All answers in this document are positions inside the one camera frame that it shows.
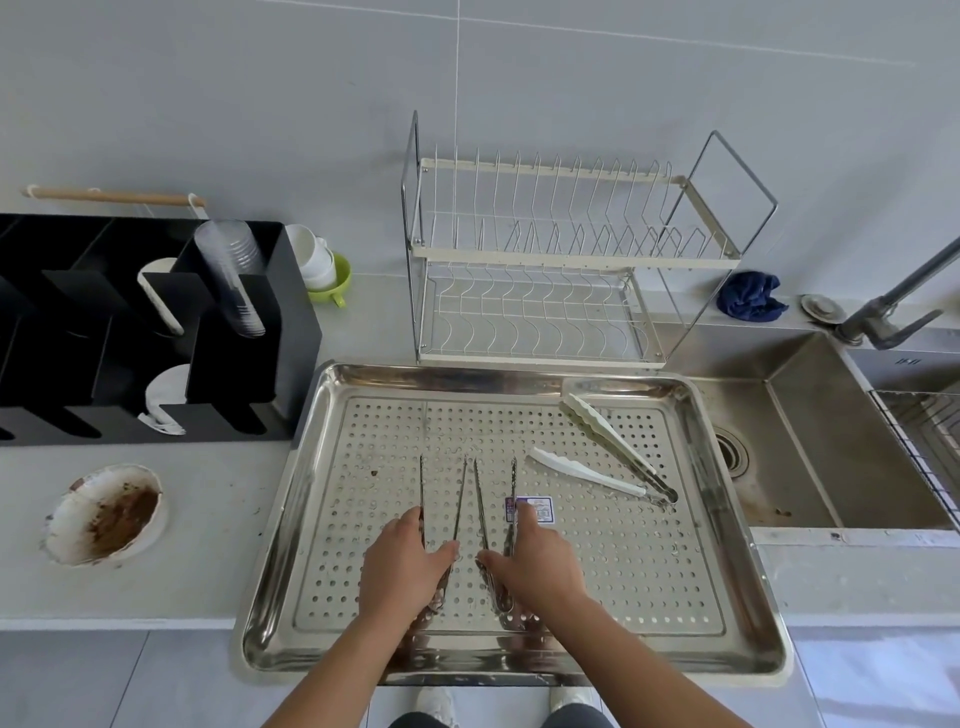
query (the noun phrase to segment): wall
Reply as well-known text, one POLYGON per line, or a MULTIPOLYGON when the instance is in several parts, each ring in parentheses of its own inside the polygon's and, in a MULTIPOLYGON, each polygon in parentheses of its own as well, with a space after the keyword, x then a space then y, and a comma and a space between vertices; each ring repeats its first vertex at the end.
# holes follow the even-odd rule
MULTIPOLYGON (((875 295, 960 233, 951 0, 14 0, 0 207, 17 187, 194 190, 401 273, 410 115, 462 154, 669 158, 720 129, 780 198, 751 265, 875 295)), ((960 268, 914 301, 960 306, 960 268)))

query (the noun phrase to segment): dark gray pants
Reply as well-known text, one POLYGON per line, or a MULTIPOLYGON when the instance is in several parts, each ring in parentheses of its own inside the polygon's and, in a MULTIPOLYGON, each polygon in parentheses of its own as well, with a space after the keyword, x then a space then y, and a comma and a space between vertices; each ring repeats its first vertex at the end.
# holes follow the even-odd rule
MULTIPOLYGON (((426 713, 406 713, 390 724, 390 728, 447 728, 426 713)), ((572 703, 564 705, 543 722, 542 728, 612 728, 612 724, 596 708, 572 703)))

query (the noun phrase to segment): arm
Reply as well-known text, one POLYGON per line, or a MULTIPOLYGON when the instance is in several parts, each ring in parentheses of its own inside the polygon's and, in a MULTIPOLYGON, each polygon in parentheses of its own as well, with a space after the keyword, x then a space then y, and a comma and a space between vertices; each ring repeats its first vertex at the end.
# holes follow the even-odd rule
POLYGON ((589 597, 573 547, 541 528, 527 503, 518 505, 516 534, 513 557, 478 558, 549 627, 623 728, 749 728, 589 597))
POLYGON ((411 508, 367 549, 357 618, 263 728, 359 725, 396 646, 457 558, 455 541, 434 553, 423 550, 419 519, 420 509, 411 508))

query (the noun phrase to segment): wire basket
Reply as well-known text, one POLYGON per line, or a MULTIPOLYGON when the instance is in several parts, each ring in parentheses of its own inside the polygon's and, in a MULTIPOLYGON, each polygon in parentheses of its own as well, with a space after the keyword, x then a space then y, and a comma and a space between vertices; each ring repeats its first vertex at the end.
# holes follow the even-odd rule
POLYGON ((684 176, 658 161, 422 156, 416 113, 400 195, 418 360, 458 363, 662 367, 655 320, 692 327, 777 209, 718 132, 684 176), (648 310, 641 279, 669 306, 648 310))
POLYGON ((960 526, 960 394, 871 394, 953 522, 960 526))

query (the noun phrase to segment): cup holder organizer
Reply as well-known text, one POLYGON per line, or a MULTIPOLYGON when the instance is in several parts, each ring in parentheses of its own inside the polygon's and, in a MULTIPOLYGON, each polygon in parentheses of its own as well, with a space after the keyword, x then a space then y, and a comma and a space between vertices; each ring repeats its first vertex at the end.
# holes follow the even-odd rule
POLYGON ((249 222, 262 275, 241 276, 266 333, 221 313, 193 232, 202 221, 0 214, 0 447, 278 440, 292 436, 321 332, 281 223, 249 222), (183 328, 164 323, 145 278, 183 328), (155 376, 190 364, 186 430, 139 422, 155 376))

